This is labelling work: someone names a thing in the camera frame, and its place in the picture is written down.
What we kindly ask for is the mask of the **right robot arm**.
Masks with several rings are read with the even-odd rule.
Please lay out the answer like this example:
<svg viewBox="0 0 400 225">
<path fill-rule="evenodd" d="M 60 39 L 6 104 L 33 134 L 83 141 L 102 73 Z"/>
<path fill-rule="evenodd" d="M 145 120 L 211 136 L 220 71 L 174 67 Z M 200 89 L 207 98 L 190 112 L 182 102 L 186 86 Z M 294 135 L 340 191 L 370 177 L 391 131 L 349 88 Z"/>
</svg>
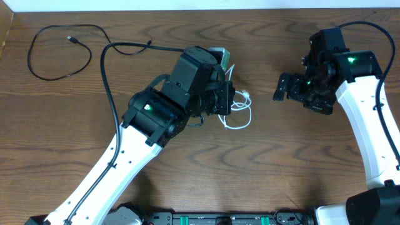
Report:
<svg viewBox="0 0 400 225">
<path fill-rule="evenodd" d="M 384 72 L 372 51 L 350 51 L 338 27 L 309 38 L 305 74 L 283 73 L 273 99 L 291 99 L 330 115 L 346 113 L 359 147 L 366 191 L 341 204 L 312 210 L 314 224 L 399 224 L 399 128 L 384 90 Z"/>
</svg>

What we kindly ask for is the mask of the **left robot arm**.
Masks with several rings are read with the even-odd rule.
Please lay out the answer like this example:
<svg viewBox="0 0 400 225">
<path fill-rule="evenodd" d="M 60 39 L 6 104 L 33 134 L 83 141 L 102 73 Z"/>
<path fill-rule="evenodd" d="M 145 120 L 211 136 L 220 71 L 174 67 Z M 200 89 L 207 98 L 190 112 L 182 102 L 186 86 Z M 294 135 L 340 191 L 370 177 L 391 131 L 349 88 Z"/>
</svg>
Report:
<svg viewBox="0 0 400 225">
<path fill-rule="evenodd" d="M 29 224 L 141 224 L 114 204 L 139 171 L 186 127 L 190 118 L 226 116 L 235 90 L 226 78 L 230 53 L 223 47 L 181 50 L 171 74 L 156 77 L 116 119 L 116 134 L 78 188 L 53 212 Z"/>
</svg>

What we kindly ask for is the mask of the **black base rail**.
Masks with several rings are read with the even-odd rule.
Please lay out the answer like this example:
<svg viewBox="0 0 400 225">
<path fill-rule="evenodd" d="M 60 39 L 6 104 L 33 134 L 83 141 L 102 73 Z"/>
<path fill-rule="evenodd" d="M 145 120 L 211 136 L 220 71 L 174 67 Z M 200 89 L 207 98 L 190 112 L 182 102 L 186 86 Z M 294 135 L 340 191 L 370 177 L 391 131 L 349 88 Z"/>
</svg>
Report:
<svg viewBox="0 0 400 225">
<path fill-rule="evenodd" d="M 258 214 L 193 214 L 152 212 L 143 216 L 144 225 L 313 225 L 312 216 L 278 210 Z"/>
</svg>

